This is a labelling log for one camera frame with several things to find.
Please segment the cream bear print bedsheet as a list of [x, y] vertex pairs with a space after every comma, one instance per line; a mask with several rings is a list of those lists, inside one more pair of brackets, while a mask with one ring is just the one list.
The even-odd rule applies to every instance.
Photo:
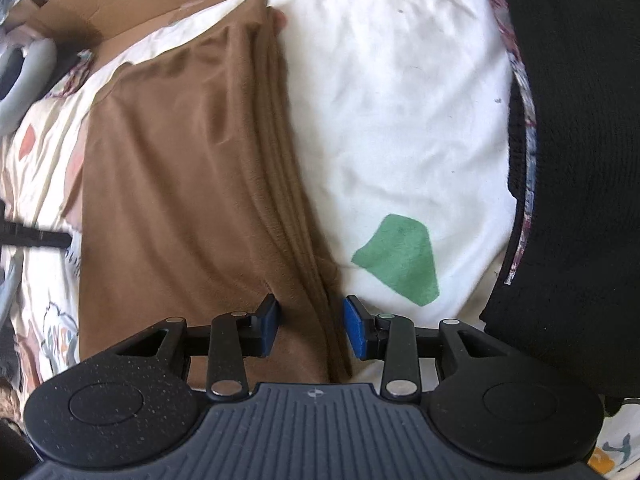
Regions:
[[[210, 322], [171, 316], [79, 354], [84, 120], [115, 70], [156, 58], [159, 34], [62, 99], [44, 90], [1, 136], [1, 221], [67, 232], [24, 250], [6, 325], [20, 419], [1, 429], [1, 473], [21, 479], [634, 479], [639, 393], [613, 398], [486, 330], [508, 249], [511, 67], [488, 0], [411, 38], [290, 60], [298, 170], [340, 274], [349, 357], [342, 382], [206, 390]], [[413, 322], [418, 402], [380, 397], [383, 363], [360, 361], [343, 324], [356, 296]]]

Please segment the grey neck pillow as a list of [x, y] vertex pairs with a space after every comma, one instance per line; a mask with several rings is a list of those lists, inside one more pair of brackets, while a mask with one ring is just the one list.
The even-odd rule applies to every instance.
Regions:
[[26, 54], [11, 44], [1, 55], [1, 135], [9, 136], [38, 99], [56, 65], [56, 45], [51, 39], [32, 42]]

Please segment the blue denim garment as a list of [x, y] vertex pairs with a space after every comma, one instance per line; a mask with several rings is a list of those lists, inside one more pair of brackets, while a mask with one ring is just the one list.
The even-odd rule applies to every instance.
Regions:
[[19, 249], [11, 258], [8, 273], [1, 273], [0, 327], [6, 325], [6, 321], [10, 316], [18, 286], [21, 285], [23, 264], [24, 250]]

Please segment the black folded garment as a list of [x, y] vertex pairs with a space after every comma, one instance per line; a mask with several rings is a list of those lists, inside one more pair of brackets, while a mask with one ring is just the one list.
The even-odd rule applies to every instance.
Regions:
[[486, 330], [582, 378], [639, 392], [639, 0], [508, 0], [537, 117], [535, 209]]

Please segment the leopard print cloth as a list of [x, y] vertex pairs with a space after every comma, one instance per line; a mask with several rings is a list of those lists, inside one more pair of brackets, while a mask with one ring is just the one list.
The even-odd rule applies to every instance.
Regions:
[[512, 82], [509, 103], [508, 188], [516, 199], [516, 215], [500, 281], [511, 285], [524, 257], [535, 209], [537, 117], [528, 73], [515, 35], [508, 0], [488, 0], [506, 47]]

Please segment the brown printed t-shirt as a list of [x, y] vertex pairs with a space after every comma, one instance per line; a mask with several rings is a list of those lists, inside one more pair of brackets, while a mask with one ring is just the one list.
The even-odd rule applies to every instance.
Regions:
[[120, 66], [84, 120], [79, 354], [171, 316], [207, 325], [267, 295], [283, 318], [252, 382], [342, 382], [340, 274], [304, 191], [277, 12], [245, 0]]

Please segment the floral folded cloth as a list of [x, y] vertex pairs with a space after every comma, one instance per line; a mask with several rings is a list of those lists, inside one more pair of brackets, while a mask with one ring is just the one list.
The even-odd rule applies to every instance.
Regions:
[[69, 68], [63, 68], [61, 76], [55, 76], [53, 84], [44, 94], [46, 99], [62, 99], [77, 92], [85, 83], [92, 69], [94, 54], [91, 50], [81, 50], [68, 62]]

